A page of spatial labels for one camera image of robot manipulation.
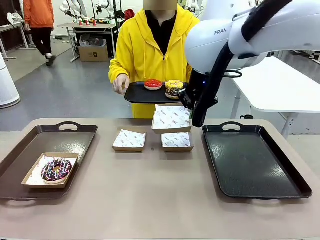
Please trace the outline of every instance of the chocolate donut with sprinkles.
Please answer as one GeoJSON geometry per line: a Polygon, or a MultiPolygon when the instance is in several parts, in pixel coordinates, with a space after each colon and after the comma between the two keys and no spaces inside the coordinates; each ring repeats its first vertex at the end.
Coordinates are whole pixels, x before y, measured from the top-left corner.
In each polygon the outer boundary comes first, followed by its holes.
{"type": "Polygon", "coordinates": [[[71,172],[72,164],[65,158],[49,162],[41,171],[41,177],[47,184],[58,184],[65,180],[71,172]]]}

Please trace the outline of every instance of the person in yellow hoodie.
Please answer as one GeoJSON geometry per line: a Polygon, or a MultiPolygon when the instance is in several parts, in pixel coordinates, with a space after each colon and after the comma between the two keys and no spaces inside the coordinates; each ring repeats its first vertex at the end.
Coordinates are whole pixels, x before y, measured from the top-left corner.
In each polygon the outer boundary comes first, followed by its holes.
{"type": "MultiPolygon", "coordinates": [[[[124,95],[130,83],[149,79],[188,83],[192,68],[185,43],[198,22],[177,0],[144,0],[144,9],[127,20],[119,33],[109,71],[114,91],[124,95]]],[[[132,104],[136,119],[152,119],[154,112],[154,104],[132,104]]]]}

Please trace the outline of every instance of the hood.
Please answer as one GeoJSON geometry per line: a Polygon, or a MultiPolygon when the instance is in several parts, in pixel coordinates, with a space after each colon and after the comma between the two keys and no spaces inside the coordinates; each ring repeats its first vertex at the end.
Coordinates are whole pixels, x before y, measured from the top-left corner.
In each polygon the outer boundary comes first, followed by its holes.
{"type": "MultiPolygon", "coordinates": [[[[153,39],[153,35],[150,27],[148,26],[147,16],[144,9],[139,11],[134,18],[138,24],[144,40],[147,40],[150,37],[153,39]]],[[[177,6],[176,20],[173,30],[176,31],[178,36],[181,37],[188,31],[191,24],[193,23],[192,18],[193,14],[191,12],[184,10],[180,5],[177,6]]]]}

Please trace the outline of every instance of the tray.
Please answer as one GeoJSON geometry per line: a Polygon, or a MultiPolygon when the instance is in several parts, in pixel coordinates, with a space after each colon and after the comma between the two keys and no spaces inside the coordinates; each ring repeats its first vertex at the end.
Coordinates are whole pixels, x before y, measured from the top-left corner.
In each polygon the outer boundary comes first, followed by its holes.
{"type": "Polygon", "coordinates": [[[226,196],[261,200],[312,196],[309,185],[264,127],[226,122],[202,130],[226,196]],[[228,125],[238,129],[226,129],[228,125]]]}
{"type": "Polygon", "coordinates": [[[30,201],[63,197],[69,191],[97,129],[97,126],[80,125],[70,121],[33,128],[0,164],[0,199],[30,201]],[[77,130],[60,130],[63,125],[74,125],[77,130]],[[31,189],[21,184],[43,153],[79,154],[78,162],[65,188],[31,189]]]}
{"type": "Polygon", "coordinates": [[[166,97],[166,86],[163,83],[163,87],[160,90],[150,91],[145,88],[143,81],[133,82],[129,85],[124,99],[132,104],[172,104],[179,103],[179,100],[172,100],[166,97]]]}

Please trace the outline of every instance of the hand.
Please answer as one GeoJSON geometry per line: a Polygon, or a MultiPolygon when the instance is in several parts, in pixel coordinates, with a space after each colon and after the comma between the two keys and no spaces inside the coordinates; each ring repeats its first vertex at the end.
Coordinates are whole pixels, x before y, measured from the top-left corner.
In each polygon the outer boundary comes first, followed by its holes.
{"type": "Polygon", "coordinates": [[[30,25],[28,23],[24,24],[24,29],[26,31],[31,31],[30,25]]]}
{"type": "Polygon", "coordinates": [[[120,94],[124,95],[129,88],[130,79],[126,74],[120,74],[113,82],[113,90],[120,94]]]}

